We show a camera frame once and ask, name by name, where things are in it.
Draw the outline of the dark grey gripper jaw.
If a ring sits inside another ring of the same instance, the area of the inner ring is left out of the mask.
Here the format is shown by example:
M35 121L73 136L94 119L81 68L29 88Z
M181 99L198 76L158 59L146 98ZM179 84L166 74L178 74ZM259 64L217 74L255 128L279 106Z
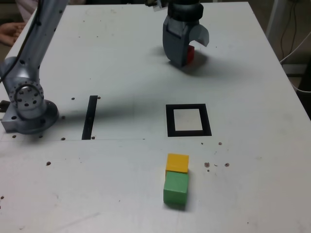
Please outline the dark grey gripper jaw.
M166 16L163 23L162 43L164 52L177 67L184 67L194 59L194 46L191 46L189 42L189 23L191 22L178 21Z

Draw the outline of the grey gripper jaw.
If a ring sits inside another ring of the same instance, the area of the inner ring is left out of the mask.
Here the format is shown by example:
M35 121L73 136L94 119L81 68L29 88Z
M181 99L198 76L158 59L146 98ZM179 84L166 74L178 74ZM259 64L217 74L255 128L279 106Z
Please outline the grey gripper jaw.
M199 21L189 23L189 42L196 41L203 46L209 44L209 32Z

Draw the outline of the person's hand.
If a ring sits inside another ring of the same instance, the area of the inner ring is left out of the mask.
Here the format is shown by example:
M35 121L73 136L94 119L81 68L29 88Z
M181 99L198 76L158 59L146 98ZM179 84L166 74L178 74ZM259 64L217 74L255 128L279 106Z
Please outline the person's hand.
M11 22L2 24L0 26L0 43L12 47L25 26L25 22Z

